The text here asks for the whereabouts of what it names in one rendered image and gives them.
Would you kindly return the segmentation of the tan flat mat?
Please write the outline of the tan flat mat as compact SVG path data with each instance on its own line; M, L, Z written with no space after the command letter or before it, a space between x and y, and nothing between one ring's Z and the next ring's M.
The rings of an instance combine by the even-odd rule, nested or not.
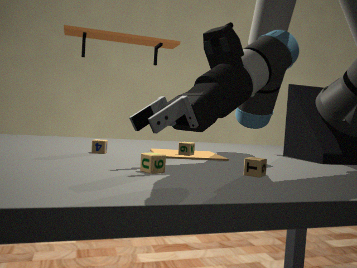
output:
M229 161L226 157L217 155L210 151L195 151L194 155L186 156L179 155L179 150L168 150L168 149L151 149L152 152L165 154L166 159L191 159L191 160L218 160L218 161Z

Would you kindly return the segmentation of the tan wooden letter block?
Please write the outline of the tan wooden letter block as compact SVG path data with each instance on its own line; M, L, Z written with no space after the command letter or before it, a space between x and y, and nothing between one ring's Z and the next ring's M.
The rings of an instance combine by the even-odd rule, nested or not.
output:
M179 142L178 144L178 154L191 156L195 152L195 143L194 142Z
M166 155L159 153L141 153L140 171L149 174L165 173Z
M244 159L244 175L261 178L266 176L267 159L247 157Z
M108 140L92 140L92 154L105 154L107 153Z

